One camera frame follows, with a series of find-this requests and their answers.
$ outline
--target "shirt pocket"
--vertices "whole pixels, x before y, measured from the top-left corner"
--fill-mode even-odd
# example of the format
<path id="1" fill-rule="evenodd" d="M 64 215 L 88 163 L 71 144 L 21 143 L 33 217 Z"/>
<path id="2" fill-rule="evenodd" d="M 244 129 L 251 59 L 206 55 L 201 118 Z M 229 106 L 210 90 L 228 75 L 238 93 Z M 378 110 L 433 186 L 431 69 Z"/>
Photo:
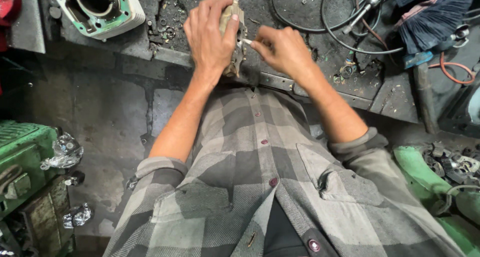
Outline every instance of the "shirt pocket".
<path id="1" fill-rule="evenodd" d="M 380 205 L 384 197 L 373 181 L 345 169 L 321 145 L 297 144 L 305 170 L 325 201 Z"/>
<path id="2" fill-rule="evenodd" d="M 320 190 L 320 197 L 323 200 L 370 206 L 378 206 L 384 200 L 373 181 L 357 175 L 352 170 L 334 170 L 323 176 L 326 176 L 324 188 Z"/>
<path id="3" fill-rule="evenodd" d="M 155 201 L 152 223 L 207 218 L 232 210 L 235 153 L 210 153 L 198 159 L 185 180 Z"/>

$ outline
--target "orange hose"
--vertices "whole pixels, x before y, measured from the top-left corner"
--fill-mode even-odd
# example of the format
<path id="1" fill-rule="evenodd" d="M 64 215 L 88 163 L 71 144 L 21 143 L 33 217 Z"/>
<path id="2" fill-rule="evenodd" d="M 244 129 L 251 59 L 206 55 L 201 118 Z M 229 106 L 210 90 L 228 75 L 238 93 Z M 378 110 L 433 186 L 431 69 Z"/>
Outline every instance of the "orange hose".
<path id="1" fill-rule="evenodd" d="M 447 72 L 447 70 L 445 69 L 445 65 L 457 66 L 457 67 L 460 67 L 460 68 L 464 69 L 468 73 L 468 75 L 470 75 L 471 79 L 469 81 L 460 81 L 460 80 L 456 79 L 454 76 L 450 75 Z M 441 54 L 440 54 L 440 63 L 439 64 L 429 65 L 428 67 L 429 68 L 434 68 L 434 67 L 438 67 L 438 66 L 440 66 L 443 74 L 445 74 L 450 80 L 452 80 L 453 82 L 455 82 L 457 84 L 466 85 L 466 84 L 471 84 L 475 81 L 475 74 L 469 68 L 467 68 L 465 65 L 462 65 L 462 64 L 459 64 L 459 63 L 453 63 L 453 62 L 444 62 L 444 52 L 441 52 Z"/>

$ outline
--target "black cable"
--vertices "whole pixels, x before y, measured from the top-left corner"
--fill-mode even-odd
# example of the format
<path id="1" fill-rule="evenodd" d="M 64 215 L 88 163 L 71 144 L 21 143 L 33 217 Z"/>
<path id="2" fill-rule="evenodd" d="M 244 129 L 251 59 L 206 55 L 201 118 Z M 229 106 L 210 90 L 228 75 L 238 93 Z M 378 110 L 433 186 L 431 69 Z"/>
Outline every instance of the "black cable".
<path id="1" fill-rule="evenodd" d="M 321 17 L 321 21 L 323 22 L 323 25 L 325 26 L 325 29 L 327 30 L 328 34 L 330 34 L 330 36 L 332 36 L 332 38 L 338 42 L 341 46 L 349 49 L 349 50 L 352 50 L 354 52 L 358 52 L 358 53 L 362 53 L 362 54 L 370 54 L 370 55 L 379 55 L 379 54 L 391 54 L 391 53 L 396 53 L 396 52 L 399 52 L 399 51 L 402 51 L 403 50 L 403 47 L 400 47 L 400 48 L 397 48 L 397 49 L 393 49 L 393 50 L 389 50 L 389 51 L 381 51 L 381 52 L 368 52 L 368 51 L 363 51 L 363 50 L 359 50 L 359 49 L 355 49 L 347 44 L 345 44 L 343 41 L 339 40 L 332 32 L 332 30 L 330 29 L 330 27 L 327 26 L 327 19 L 325 18 L 325 0 L 321 0 L 321 5 L 320 5 L 320 17 Z"/>
<path id="2" fill-rule="evenodd" d="M 321 33 L 321 32 L 326 32 L 327 29 L 325 28 L 319 28 L 319 29 L 314 29 L 314 28 L 306 28 L 306 27 L 303 27 L 303 26 L 300 26 L 300 25 L 297 25 L 297 24 L 294 24 L 292 23 L 291 21 L 285 19 L 285 17 L 283 17 L 282 15 L 280 15 L 280 13 L 278 12 L 277 8 L 275 7 L 275 1 L 272 0 L 272 8 L 273 8 L 273 11 L 275 12 L 275 14 L 277 15 L 277 17 L 282 21 L 284 22 L 285 24 L 289 25 L 290 27 L 292 28 L 295 28 L 299 31 L 303 31 L 303 32 L 310 32 L 310 33 Z M 359 10 L 357 10 L 353 15 L 351 15 L 348 19 L 346 19 L 345 21 L 337 24 L 337 25 L 334 25 L 332 27 L 330 27 L 330 29 L 336 29 L 336 28 L 339 28 L 341 26 L 343 26 L 344 24 L 350 22 L 351 20 L 353 20 L 355 17 L 357 17 L 357 15 L 359 14 Z"/>

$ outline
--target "gray plaid shirt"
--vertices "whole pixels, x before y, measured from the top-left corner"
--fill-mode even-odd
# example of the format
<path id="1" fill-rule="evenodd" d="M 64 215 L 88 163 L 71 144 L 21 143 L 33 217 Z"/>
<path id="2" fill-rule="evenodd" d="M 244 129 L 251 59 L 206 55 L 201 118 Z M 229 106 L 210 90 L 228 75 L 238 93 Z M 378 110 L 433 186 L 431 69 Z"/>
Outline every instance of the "gray plaid shirt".
<path id="1" fill-rule="evenodd" d="M 262 256 L 276 197 L 311 256 L 462 256 L 407 189 L 375 128 L 328 150 L 301 105 L 256 88 L 210 97 L 189 168 L 151 157 L 104 256 Z"/>

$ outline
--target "concrete floor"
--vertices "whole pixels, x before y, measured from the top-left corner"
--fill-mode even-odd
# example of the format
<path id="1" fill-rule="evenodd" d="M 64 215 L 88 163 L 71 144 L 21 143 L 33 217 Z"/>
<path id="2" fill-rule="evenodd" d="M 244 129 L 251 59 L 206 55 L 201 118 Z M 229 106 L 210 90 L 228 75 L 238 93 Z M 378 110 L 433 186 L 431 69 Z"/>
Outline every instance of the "concrete floor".
<path id="1" fill-rule="evenodd" d="M 15 85 L 32 82 L 33 87 L 2 99 L 0 118 L 61 126 L 83 145 L 75 168 L 86 174 L 85 182 L 69 187 L 69 197 L 72 206 L 87 202 L 95 211 L 88 224 L 75 229 L 77 249 L 100 256 L 130 197 L 125 183 L 182 99 L 191 70 L 67 43 L 49 45 L 46 55 L 10 58 L 31 71 L 10 70 Z M 2 82 L 4 89 L 14 86 Z M 312 135 L 320 135 L 315 108 L 306 100 L 304 109 Z M 441 140 L 462 150 L 479 143 L 448 133 L 432 136 L 423 125 L 358 112 L 391 146 Z"/>

